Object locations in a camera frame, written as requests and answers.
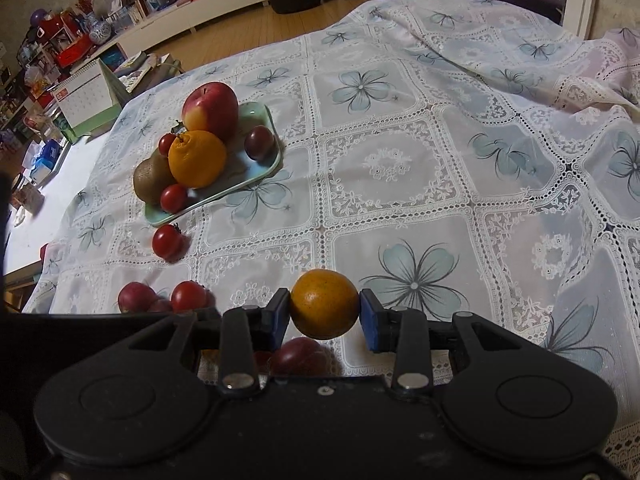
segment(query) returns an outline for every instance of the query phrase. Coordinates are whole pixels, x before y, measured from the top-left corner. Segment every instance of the plate of fruit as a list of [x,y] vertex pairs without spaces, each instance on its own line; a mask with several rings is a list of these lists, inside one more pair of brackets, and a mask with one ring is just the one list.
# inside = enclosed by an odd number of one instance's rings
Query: plate of fruit
[[182,124],[161,137],[133,174],[134,192],[154,227],[269,176],[282,161],[267,107],[238,104],[224,83],[194,90]]

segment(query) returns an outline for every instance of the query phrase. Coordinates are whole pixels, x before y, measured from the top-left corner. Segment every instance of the blue gripper pad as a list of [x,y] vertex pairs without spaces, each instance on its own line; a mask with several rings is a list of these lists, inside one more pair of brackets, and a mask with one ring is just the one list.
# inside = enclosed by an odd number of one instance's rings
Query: blue gripper pad
[[373,292],[363,289],[360,292],[360,326],[367,342],[367,348],[372,352],[379,352],[378,339],[378,315],[376,304],[380,304]]
[[286,288],[279,288],[271,297],[265,310],[273,313],[271,319],[271,349],[277,350],[282,345],[284,333],[289,325],[290,294]]

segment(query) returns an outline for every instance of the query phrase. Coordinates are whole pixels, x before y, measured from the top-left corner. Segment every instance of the purple balloon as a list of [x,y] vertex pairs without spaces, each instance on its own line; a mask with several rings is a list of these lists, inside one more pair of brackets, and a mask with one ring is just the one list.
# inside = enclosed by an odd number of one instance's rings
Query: purple balloon
[[37,27],[40,25],[40,22],[44,19],[44,17],[48,14],[48,12],[44,9],[34,10],[31,14],[31,27]]

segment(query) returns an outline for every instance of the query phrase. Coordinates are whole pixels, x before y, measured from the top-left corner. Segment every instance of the tv stand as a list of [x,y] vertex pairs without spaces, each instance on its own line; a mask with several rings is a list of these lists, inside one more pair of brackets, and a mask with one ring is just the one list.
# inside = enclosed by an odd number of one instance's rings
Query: tv stand
[[193,0],[182,5],[173,4],[111,38],[86,62],[74,67],[74,70],[91,62],[116,43],[120,45],[127,57],[134,56],[185,30],[190,30],[193,34],[196,32],[196,26],[201,23],[260,2],[265,6],[268,4],[267,0]]

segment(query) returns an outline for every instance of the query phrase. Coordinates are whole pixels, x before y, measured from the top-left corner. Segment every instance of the wooden floor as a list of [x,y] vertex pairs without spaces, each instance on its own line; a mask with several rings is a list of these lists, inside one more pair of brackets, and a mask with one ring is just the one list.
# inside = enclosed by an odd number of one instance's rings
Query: wooden floor
[[270,6],[253,6],[206,23],[195,34],[185,32],[165,41],[153,52],[171,53],[182,61],[185,70],[191,70],[257,46],[321,30],[340,21],[366,1],[332,0],[293,14],[276,14]]

